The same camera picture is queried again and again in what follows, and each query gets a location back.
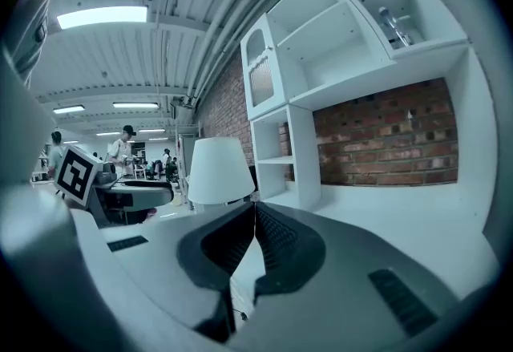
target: brick wall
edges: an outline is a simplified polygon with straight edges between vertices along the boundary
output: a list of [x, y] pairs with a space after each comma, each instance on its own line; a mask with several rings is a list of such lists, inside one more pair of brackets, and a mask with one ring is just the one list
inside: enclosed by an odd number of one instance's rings
[[195, 121], [201, 122], [204, 137], [238, 137], [248, 165], [255, 164], [240, 51], [232, 56], [207, 98], [201, 103]]
[[[458, 139], [444, 79], [383, 91], [313, 113], [321, 182], [334, 185], [423, 185], [455, 182]], [[201, 103], [205, 137], [239, 137], [254, 164], [240, 52]], [[287, 126], [282, 155], [292, 154]], [[284, 166], [285, 178], [293, 169]]]
[[321, 182], [455, 182], [458, 140], [444, 79], [383, 91], [313, 113]]

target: lamp shade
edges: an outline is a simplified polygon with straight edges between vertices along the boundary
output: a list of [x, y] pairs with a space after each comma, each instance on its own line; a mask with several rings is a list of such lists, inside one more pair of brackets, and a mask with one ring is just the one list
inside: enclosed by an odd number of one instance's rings
[[189, 200], [197, 204], [222, 204], [244, 198], [254, 190], [238, 138], [204, 138], [195, 142]]

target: fluorescent light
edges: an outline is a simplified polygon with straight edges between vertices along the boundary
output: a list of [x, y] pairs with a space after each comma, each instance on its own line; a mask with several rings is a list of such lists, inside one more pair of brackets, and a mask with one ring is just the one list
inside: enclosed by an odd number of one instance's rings
[[142, 6], [101, 7], [59, 15], [57, 20], [65, 30], [100, 22], [146, 22], [146, 15], [147, 7]]
[[155, 130], [139, 130], [139, 132], [166, 132], [163, 128], [156, 128]]
[[158, 103], [112, 103], [115, 108], [158, 108]]
[[55, 114], [66, 114], [67, 112], [84, 111], [83, 105], [72, 105], [69, 107], [54, 108]]

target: black cap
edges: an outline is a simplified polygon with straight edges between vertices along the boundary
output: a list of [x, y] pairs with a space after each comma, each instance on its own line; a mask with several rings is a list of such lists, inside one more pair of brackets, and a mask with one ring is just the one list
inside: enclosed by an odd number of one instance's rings
[[127, 134], [130, 134], [131, 136], [136, 136], [136, 133], [134, 129], [131, 127], [131, 125], [125, 125], [123, 127], [123, 131], [125, 131]]

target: white cabinet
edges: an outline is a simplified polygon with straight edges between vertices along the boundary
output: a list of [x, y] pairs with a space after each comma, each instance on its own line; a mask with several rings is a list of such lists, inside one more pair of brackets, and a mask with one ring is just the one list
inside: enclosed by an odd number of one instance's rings
[[[468, 47], [441, 0], [279, 1], [241, 42], [261, 199], [298, 208], [320, 200], [313, 111], [445, 76]], [[284, 122], [288, 157], [279, 143]], [[294, 183], [285, 182], [285, 164]]]

